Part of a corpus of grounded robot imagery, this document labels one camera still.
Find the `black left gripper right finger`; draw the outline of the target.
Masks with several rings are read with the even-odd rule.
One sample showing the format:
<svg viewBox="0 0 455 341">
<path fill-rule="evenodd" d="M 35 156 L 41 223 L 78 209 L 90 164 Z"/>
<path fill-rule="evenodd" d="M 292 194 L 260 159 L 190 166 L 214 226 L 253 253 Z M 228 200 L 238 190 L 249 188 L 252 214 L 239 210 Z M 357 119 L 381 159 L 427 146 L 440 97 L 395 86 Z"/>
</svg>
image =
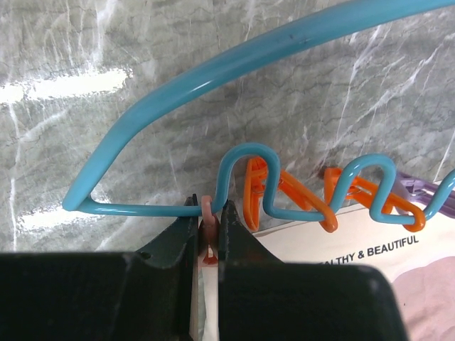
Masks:
<svg viewBox="0 0 455 341">
<path fill-rule="evenodd" d="M 285 263 L 244 226 L 233 201 L 218 247 L 221 340 L 406 340 L 390 284 L 373 267 Z"/>
</svg>

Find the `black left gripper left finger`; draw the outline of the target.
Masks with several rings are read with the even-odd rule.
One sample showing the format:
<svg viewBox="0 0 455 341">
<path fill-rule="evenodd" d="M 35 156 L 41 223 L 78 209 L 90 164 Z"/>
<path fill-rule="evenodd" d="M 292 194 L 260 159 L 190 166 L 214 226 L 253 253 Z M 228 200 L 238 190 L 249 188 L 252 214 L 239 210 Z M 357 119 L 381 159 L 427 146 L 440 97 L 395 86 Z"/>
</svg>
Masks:
<svg viewBox="0 0 455 341">
<path fill-rule="evenodd" d="M 195 340 L 197 217 L 136 251 L 1 255 L 2 340 Z"/>
</svg>

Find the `pink clip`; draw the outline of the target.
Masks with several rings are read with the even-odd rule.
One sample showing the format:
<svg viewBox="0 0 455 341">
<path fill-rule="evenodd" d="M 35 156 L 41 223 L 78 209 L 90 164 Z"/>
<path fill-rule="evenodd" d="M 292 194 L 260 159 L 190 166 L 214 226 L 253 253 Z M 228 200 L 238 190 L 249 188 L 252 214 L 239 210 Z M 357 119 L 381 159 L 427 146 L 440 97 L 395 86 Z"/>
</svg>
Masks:
<svg viewBox="0 0 455 341">
<path fill-rule="evenodd" d="M 215 266 L 218 264 L 218 245 L 220 221 L 211 208 L 212 198 L 201 197 L 202 220 L 198 228 L 198 267 Z"/>
</svg>

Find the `blue wavy hanger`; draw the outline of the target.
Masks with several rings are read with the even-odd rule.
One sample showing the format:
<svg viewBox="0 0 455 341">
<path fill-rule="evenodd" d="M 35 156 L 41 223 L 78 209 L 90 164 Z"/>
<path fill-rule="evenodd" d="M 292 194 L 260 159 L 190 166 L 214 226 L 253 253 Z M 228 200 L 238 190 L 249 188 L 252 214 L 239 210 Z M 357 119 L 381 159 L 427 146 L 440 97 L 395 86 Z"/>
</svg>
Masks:
<svg viewBox="0 0 455 341">
<path fill-rule="evenodd" d="M 251 40 L 236 45 L 163 84 L 130 107 L 101 140 L 63 199 L 63 209 L 93 215 L 140 217 L 199 217 L 200 206 L 126 205 L 95 202 L 90 194 L 122 149 L 145 127 L 187 102 L 265 65 L 367 28 L 419 13 L 454 6 L 454 1 L 345 1 L 297 19 Z M 212 212 L 223 209 L 228 200 L 230 175 L 234 164 L 244 156 L 261 156 L 268 164 L 268 178 L 262 201 L 263 210 L 280 220 L 321 222 L 317 212 L 284 210 L 274 206 L 279 183 L 280 161 L 269 147 L 245 143 L 230 149 L 221 160 Z M 341 208 L 354 176 L 369 166 L 380 166 L 383 177 L 369 211 L 376 222 L 413 224 L 410 216 L 381 212 L 395 181 L 396 167 L 380 154 L 361 156 L 345 168 L 329 207 Z"/>
</svg>

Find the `pink and cream underwear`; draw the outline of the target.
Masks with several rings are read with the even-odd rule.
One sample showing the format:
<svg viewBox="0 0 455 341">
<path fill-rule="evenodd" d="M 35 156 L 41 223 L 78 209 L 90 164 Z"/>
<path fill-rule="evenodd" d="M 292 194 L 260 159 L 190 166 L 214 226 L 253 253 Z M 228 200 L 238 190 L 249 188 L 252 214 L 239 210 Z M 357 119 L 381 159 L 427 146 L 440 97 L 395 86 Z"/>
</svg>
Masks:
<svg viewBox="0 0 455 341">
<path fill-rule="evenodd" d="M 316 222 L 291 222 L 255 233 L 285 262 L 365 264 L 394 288 L 411 340 L 454 339 L 454 220 L 441 213 L 420 232 L 371 220 L 359 204 L 337 215 L 338 230 Z"/>
</svg>

